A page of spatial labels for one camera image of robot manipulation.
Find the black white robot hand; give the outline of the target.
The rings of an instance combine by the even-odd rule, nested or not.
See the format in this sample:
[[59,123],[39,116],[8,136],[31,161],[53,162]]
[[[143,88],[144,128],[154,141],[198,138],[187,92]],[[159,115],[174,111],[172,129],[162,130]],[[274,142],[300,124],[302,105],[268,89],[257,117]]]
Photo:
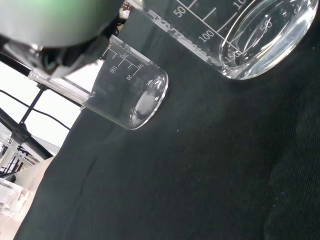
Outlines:
[[102,56],[121,0],[2,0],[0,48],[50,77],[64,77]]

